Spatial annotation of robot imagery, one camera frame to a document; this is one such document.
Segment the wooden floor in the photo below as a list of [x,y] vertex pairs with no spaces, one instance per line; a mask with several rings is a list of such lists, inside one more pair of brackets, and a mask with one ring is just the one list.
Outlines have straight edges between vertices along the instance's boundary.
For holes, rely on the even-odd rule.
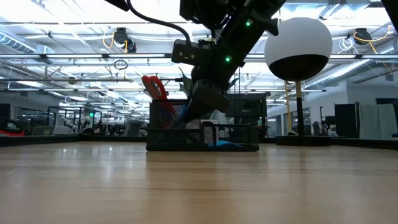
[[0,147],[0,223],[398,223],[398,151]]

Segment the black mesh basket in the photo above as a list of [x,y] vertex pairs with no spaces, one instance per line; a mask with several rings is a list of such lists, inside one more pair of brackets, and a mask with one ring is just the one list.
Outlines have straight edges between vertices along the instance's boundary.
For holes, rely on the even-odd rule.
[[257,151],[257,123],[228,125],[180,120],[185,100],[153,100],[148,151]]

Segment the red handle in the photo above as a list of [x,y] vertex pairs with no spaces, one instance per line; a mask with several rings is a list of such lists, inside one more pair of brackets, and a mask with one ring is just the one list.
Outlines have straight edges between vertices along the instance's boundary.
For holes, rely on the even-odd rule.
[[141,80],[152,99],[167,100],[166,90],[159,78],[156,76],[148,77],[144,75]]

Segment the black and white sphere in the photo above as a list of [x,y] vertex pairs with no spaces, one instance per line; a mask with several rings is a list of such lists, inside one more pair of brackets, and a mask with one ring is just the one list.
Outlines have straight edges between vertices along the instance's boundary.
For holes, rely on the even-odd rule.
[[284,21],[278,29],[279,35],[267,39],[264,51],[275,76],[302,81],[322,71],[333,47],[331,34],[322,22],[298,17]]

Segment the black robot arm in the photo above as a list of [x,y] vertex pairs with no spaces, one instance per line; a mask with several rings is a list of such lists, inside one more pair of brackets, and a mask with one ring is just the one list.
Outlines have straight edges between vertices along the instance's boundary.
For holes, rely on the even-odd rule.
[[174,43],[172,61],[194,65],[191,72],[193,88],[188,97],[184,121],[190,121],[211,110],[225,112],[229,106],[228,80],[243,67],[244,59],[267,30],[278,34],[277,19],[271,17],[282,7],[283,1],[197,1],[181,0],[180,15],[196,23],[203,21],[207,28],[215,28],[228,20],[216,44],[187,45],[184,40]]

